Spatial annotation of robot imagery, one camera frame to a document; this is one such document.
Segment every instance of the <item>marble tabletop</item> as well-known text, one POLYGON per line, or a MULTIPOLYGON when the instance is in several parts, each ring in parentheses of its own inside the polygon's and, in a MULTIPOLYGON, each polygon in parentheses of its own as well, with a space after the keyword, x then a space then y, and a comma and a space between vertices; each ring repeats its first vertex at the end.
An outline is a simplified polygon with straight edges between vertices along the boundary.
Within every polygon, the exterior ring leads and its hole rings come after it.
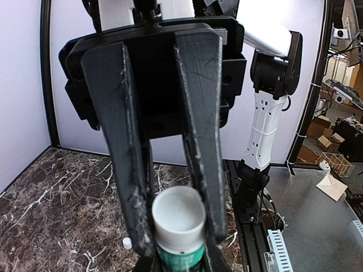
MULTIPOLYGON (((154 165, 157 192, 191 184, 186 167, 154 165)), ((229 237, 220 246, 241 272, 234 214, 226 190, 229 237)), ((49 148, 0 194, 0 272, 132 271, 127 230, 110 158, 49 148)))

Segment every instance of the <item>paper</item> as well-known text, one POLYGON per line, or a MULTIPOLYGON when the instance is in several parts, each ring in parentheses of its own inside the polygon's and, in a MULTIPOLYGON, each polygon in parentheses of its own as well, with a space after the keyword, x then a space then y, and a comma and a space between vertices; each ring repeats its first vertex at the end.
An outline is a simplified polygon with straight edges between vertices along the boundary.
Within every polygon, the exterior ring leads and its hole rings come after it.
POLYGON ((338 201, 339 198, 343 195, 345 190, 348 188, 345 184, 341 183, 339 180, 331 176, 330 174, 325 175, 323 180, 319 182, 316 187, 318 187, 321 191, 326 193, 335 201, 338 201))

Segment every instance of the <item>green label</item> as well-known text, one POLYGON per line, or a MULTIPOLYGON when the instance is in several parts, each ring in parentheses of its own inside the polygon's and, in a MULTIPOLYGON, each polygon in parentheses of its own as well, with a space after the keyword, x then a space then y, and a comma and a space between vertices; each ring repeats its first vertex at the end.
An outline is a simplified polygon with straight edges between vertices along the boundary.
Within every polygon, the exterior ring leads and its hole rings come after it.
POLYGON ((197 251, 190 254, 174 255, 166 252, 159 246, 158 252, 161 260, 165 264, 165 272, 193 271, 191 268, 196 266, 203 257, 204 245, 197 251))

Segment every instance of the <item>robotic arm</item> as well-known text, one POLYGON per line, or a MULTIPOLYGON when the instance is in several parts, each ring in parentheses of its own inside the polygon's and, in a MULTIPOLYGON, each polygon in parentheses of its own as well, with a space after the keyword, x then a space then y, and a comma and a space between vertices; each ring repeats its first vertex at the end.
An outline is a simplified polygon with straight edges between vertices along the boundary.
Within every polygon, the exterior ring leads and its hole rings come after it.
MULTIPOLYGON (((235 15, 236 1, 230 7, 219 1, 193 3, 202 7, 196 14, 227 10, 235 15)), ((208 217, 204 271, 228 271, 216 247, 227 234, 218 129, 242 90, 243 38, 257 49, 251 66, 257 108, 234 194, 250 223, 258 212, 258 192, 269 180, 280 113, 297 87, 302 37, 284 29, 267 39, 260 28, 244 29, 231 17, 160 21, 156 0, 134 0, 134 7, 140 23, 64 46, 60 62, 68 78, 66 91, 79 117, 96 130, 103 128, 128 231, 134 249, 146 258, 138 265, 150 264, 158 271, 153 261, 150 139, 182 134, 193 185, 208 217)))

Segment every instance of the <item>perforated white strip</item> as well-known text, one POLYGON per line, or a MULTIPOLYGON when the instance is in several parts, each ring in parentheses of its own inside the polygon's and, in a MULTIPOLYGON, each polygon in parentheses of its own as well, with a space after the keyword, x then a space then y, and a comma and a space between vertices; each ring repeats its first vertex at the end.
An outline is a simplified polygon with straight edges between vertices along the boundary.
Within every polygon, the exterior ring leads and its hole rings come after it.
POLYGON ((293 272, 288 250, 282 237, 281 231, 268 230, 268 243, 274 252, 279 272, 293 272))
POLYGON ((362 224, 362 222, 360 222, 359 220, 354 220, 354 221, 353 221, 353 224, 357 227, 357 229, 358 229, 358 231, 359 231, 360 235, 361 235, 361 236, 362 236, 362 238, 363 238, 363 224, 362 224))

